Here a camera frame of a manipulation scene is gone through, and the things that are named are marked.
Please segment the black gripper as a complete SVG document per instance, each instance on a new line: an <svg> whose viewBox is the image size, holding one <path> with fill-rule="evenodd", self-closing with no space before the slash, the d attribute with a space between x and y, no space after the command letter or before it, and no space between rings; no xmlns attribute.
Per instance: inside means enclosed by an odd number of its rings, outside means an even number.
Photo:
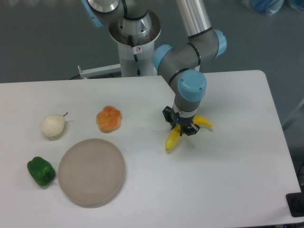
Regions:
<svg viewBox="0 0 304 228"><path fill-rule="evenodd" d="M193 123L194 113L175 112L172 111L172 108L169 106L166 106L162 113L165 121L171 125L172 130L176 125L180 125L180 136L183 134L191 136L199 131L199 126Z"/></svg>

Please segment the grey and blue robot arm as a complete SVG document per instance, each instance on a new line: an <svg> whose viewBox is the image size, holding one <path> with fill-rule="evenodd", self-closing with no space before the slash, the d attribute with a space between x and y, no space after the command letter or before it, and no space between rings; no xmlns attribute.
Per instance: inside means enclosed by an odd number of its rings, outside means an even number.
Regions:
<svg viewBox="0 0 304 228"><path fill-rule="evenodd" d="M154 46L161 23L147 1L83 1L93 24L107 26L117 43L122 76L159 73L175 93L173 106L163 110L165 120L171 127L179 126L180 134L193 135L200 129L196 113L207 86L196 67L221 55L227 41L220 30L213 29L203 1L179 0L177 5L188 43L175 50L170 45Z"/></svg>

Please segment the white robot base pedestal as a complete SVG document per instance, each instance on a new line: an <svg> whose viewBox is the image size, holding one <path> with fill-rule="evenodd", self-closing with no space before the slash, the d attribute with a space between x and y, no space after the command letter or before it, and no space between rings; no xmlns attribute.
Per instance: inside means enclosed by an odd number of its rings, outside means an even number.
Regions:
<svg viewBox="0 0 304 228"><path fill-rule="evenodd" d="M148 10L139 20L120 18L109 24L109 32L117 43L122 77L157 74L152 55L161 23L154 12Z"/></svg>

